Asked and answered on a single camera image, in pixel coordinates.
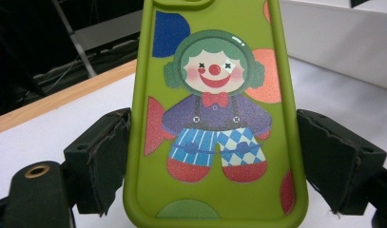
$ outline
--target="bow tie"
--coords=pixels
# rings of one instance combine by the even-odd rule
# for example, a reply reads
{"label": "bow tie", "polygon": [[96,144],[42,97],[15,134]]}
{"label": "bow tie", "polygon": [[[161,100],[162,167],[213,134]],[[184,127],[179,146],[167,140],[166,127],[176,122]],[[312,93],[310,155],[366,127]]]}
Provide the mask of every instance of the bow tie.
{"label": "bow tie", "polygon": [[203,105],[205,107],[218,104],[219,106],[226,107],[228,105],[228,93],[222,92],[219,94],[212,94],[209,92],[203,93]]}

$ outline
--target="blue pants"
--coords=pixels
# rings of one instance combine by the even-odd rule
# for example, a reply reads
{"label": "blue pants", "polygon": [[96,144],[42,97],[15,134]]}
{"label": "blue pants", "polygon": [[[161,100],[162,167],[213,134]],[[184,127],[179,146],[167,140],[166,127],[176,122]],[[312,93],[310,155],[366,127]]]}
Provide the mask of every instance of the blue pants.
{"label": "blue pants", "polygon": [[222,165],[237,166],[265,161],[261,144],[249,128],[227,131],[206,131],[185,128],[172,145],[169,158],[200,166],[211,166],[220,146]]}

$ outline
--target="green phone case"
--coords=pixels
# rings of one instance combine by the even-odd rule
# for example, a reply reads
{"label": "green phone case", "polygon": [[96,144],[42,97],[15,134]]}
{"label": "green phone case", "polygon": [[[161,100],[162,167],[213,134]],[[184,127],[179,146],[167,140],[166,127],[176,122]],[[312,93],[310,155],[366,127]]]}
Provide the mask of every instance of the green phone case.
{"label": "green phone case", "polygon": [[279,1],[145,0],[124,202],[138,227],[300,225]]}

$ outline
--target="clown eye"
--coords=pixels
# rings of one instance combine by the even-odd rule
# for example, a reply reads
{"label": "clown eye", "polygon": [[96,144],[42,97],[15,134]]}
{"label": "clown eye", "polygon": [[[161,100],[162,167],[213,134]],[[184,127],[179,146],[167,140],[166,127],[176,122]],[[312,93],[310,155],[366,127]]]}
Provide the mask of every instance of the clown eye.
{"label": "clown eye", "polygon": [[231,73],[232,70],[234,70],[234,68],[235,68],[235,65],[231,61],[229,61],[228,59],[223,64],[223,69],[225,69],[229,73]]}

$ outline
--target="wooden table edge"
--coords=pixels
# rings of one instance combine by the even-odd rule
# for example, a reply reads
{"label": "wooden table edge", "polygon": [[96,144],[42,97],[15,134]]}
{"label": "wooden table edge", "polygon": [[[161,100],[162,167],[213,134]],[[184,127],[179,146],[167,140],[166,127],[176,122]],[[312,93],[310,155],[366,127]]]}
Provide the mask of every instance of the wooden table edge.
{"label": "wooden table edge", "polygon": [[137,61],[134,60],[115,67],[82,83],[0,116],[0,133],[135,73],[136,63]]}

